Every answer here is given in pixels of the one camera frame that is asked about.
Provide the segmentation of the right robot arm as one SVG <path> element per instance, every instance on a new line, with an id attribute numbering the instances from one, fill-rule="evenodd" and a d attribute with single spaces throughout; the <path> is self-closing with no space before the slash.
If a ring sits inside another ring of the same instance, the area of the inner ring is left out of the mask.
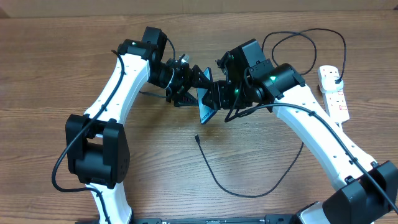
<path id="1" fill-rule="evenodd" d="M 267 108 L 309 148 L 335 193 L 314 202 L 287 223 L 372 223 L 397 210 L 397 167 L 382 164 L 358 147 L 327 115 L 303 77 L 289 64 L 273 66 L 258 42 L 250 40 L 217 61 L 225 79 L 214 82 L 205 71 L 197 91 L 200 116 L 227 110 L 227 121 Z"/>

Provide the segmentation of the smartphone with blue screen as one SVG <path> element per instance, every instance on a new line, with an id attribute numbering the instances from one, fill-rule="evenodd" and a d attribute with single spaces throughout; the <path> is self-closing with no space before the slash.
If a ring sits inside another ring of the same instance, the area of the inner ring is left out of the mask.
<path id="1" fill-rule="evenodd" d="M 210 108 L 203 103 L 205 94 L 209 93 L 212 90 L 212 87 L 213 84 L 210 85 L 209 89 L 197 88 L 200 124 L 206 124 L 216 114 L 216 110 Z"/>

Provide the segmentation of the white charger plug adapter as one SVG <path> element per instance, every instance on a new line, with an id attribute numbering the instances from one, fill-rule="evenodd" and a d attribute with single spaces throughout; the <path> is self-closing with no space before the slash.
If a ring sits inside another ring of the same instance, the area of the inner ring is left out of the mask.
<path id="1" fill-rule="evenodd" d="M 333 93 L 342 90 L 344 82 L 338 77 L 321 76 L 320 91 L 322 93 Z"/>

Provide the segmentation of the white power strip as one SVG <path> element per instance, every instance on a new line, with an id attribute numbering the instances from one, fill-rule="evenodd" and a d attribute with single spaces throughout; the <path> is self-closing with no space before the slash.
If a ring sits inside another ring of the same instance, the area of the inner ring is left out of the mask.
<path id="1" fill-rule="evenodd" d="M 338 69 L 331 65 L 322 65 L 317 70 L 319 87 L 321 76 L 340 77 Z M 336 124 L 342 124 L 349 120 L 348 107 L 343 89 L 333 93 L 322 93 L 326 113 Z"/>

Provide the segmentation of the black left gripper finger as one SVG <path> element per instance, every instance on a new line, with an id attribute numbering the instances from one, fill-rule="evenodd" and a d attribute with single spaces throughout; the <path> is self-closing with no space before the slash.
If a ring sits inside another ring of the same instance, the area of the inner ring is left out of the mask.
<path id="1" fill-rule="evenodd" d="M 192 68 L 192 87 L 209 89 L 213 85 L 213 82 L 205 76 L 198 65 L 194 65 Z"/>
<path id="2" fill-rule="evenodd" d="M 198 100 L 189 92 L 186 92 L 184 94 L 177 93 L 173 97 L 173 101 L 174 101 L 174 107 L 198 106 Z"/>

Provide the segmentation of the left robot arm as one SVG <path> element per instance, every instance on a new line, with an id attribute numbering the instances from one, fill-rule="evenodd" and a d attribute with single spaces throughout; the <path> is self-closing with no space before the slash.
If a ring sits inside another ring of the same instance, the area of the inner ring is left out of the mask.
<path id="1" fill-rule="evenodd" d="M 98 223 L 134 221 L 123 184 L 130 163 L 124 125 L 144 84 L 164 89 L 166 100 L 176 107 L 197 106 L 188 90 L 211 85 L 211 70 L 189 66 L 184 55 L 162 62 L 169 42 L 155 27 L 146 27 L 142 40 L 126 39 L 115 51 L 116 66 L 99 97 L 83 115 L 72 114 L 65 124 L 68 170 L 91 191 Z"/>

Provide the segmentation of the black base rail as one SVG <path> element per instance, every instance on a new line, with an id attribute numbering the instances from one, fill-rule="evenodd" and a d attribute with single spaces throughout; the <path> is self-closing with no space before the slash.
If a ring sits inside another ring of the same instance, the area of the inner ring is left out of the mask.
<path id="1" fill-rule="evenodd" d="M 185 219 L 161 219 L 161 218 L 134 218 L 126 220 L 111 220 L 111 223 L 127 224 L 294 224 L 294 223 L 350 223 L 347 220 L 327 217 L 323 213 L 323 203 L 314 202 L 299 210 L 296 214 L 268 214 L 264 217 L 239 217 L 239 218 L 185 218 Z"/>

